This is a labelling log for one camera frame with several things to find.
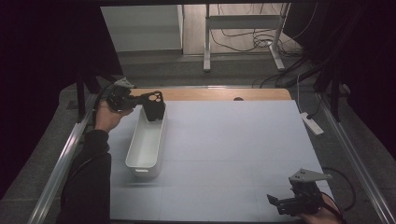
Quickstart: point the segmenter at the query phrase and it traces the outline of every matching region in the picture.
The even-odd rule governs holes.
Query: person's hand
[[[98,106],[98,111],[96,113],[96,124],[94,129],[103,130],[109,133],[112,129],[119,125],[122,117],[131,114],[132,111],[134,110],[131,109],[121,112],[113,112],[107,102],[102,101]]]
[[[322,194],[323,201],[331,206],[335,211],[338,211],[338,208],[332,202],[327,195]],[[307,224],[339,224],[341,223],[338,218],[329,210],[324,207],[320,207],[319,211],[316,214],[300,214],[298,215],[305,221]]]

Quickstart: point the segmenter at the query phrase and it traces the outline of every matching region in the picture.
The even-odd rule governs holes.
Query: wooden floor
[[[210,15],[278,15],[282,4],[220,4],[210,5]],[[203,54],[205,43],[205,5],[186,5],[184,6],[184,34],[183,34],[183,53],[185,55]],[[239,35],[253,32],[248,30],[212,30],[213,37],[210,36],[210,48],[212,53],[233,53],[240,49],[243,52],[268,52],[268,48],[255,48],[253,44],[253,34]],[[261,32],[260,35],[274,35],[275,31]],[[234,49],[228,49],[215,43],[213,38],[220,44]],[[271,36],[261,36],[261,38],[272,39]],[[299,49],[294,41],[286,35],[281,35],[280,39],[286,43],[286,50]]]

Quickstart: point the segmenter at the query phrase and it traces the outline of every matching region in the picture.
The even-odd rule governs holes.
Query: metal frame
[[[87,126],[87,122],[91,117],[92,109],[94,102],[96,100],[96,96],[94,94],[90,94],[87,100],[87,104],[85,105],[86,113],[80,123],[76,123],[72,132],[70,133],[69,138],[67,139],[66,144],[64,145],[64,149],[59,157],[59,160],[56,162],[55,167],[49,177],[49,180],[44,187],[43,192],[38,199],[37,204],[35,205],[35,209],[33,210],[32,215],[30,216],[27,223],[42,223],[47,216],[48,211],[50,210],[50,206],[52,204],[53,198],[64,179],[64,174],[69,167],[70,161],[73,158],[73,154],[78,145],[79,139],[82,136],[85,127]]]
[[[332,115],[332,112],[329,109],[330,105],[326,97],[320,97],[319,94],[317,94],[317,97],[323,101],[324,104],[321,104],[321,107],[324,110],[330,124],[332,125],[335,135],[343,146],[349,162],[351,163],[356,175],[358,176],[367,195],[373,203],[375,211],[378,213],[378,216],[381,219],[382,223],[395,224],[395,217],[389,209],[388,203],[385,200],[384,195],[382,195],[378,185],[375,183],[372,176],[367,171],[364,163],[361,160],[361,157],[357,153],[356,148],[349,140],[342,124],[340,122],[337,122],[337,120]]]
[[[268,41],[269,50],[274,58],[278,71],[284,71],[285,65],[280,59],[277,50],[277,42],[282,33],[286,15],[288,13],[290,3],[286,3],[282,7],[280,15],[232,15],[232,16],[210,16],[209,4],[206,4],[205,16],[205,49],[204,49],[204,71],[210,71],[210,38],[211,29],[271,29],[276,30],[273,41]]]

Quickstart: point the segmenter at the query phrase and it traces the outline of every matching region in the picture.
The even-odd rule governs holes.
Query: table
[[[133,90],[133,94],[153,90]],[[266,194],[293,197],[288,177],[322,172],[285,90],[162,89],[163,167],[136,178],[125,165],[141,106],[110,133],[110,217],[183,222],[284,222]],[[246,101],[233,101],[241,97]],[[325,181],[322,191],[331,194]]]

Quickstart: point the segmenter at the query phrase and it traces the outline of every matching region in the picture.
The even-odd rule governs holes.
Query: black sleeve
[[[73,160],[64,184],[57,223],[110,223],[111,155],[108,134],[86,134],[81,152]]]

